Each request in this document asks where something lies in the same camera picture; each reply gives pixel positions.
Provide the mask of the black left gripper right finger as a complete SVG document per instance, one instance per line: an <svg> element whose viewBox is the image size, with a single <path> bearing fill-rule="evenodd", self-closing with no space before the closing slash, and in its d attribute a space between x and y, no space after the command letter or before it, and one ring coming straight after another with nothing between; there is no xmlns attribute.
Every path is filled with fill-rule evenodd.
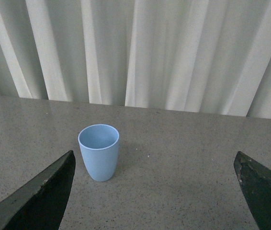
<svg viewBox="0 0 271 230"><path fill-rule="evenodd" d="M234 160L237 179L260 230L271 230L271 170L239 151Z"/></svg>

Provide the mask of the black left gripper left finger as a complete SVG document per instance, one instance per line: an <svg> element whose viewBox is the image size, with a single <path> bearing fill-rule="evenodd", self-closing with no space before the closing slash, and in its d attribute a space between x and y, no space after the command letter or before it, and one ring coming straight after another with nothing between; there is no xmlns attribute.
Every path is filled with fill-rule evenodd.
<svg viewBox="0 0 271 230"><path fill-rule="evenodd" d="M0 202L0 230L57 230L69 200L76 159L68 151Z"/></svg>

